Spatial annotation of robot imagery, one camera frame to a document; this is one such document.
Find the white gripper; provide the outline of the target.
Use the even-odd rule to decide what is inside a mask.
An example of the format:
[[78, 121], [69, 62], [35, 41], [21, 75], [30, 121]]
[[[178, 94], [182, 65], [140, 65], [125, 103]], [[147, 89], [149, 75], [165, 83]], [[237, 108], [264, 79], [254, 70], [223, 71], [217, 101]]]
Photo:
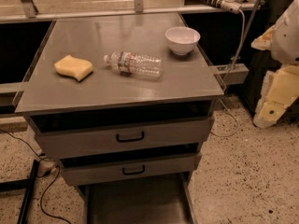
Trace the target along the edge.
[[[274, 27], [268, 28], [251, 42], [258, 50], [270, 50]], [[268, 128], [276, 124], [286, 110], [299, 98], [299, 66], [283, 64], [276, 72], [263, 78], [261, 98], [256, 106], [253, 124]]]

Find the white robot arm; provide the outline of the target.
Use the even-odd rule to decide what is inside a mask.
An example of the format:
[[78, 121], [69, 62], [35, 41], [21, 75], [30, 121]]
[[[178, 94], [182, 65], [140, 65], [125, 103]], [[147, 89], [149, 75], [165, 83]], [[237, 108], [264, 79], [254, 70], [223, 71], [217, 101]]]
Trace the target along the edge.
[[276, 72], [266, 72], [253, 118], [255, 126], [268, 128], [299, 98], [299, 0], [293, 0], [276, 23], [254, 39], [251, 46], [270, 50], [271, 57], [281, 63]]

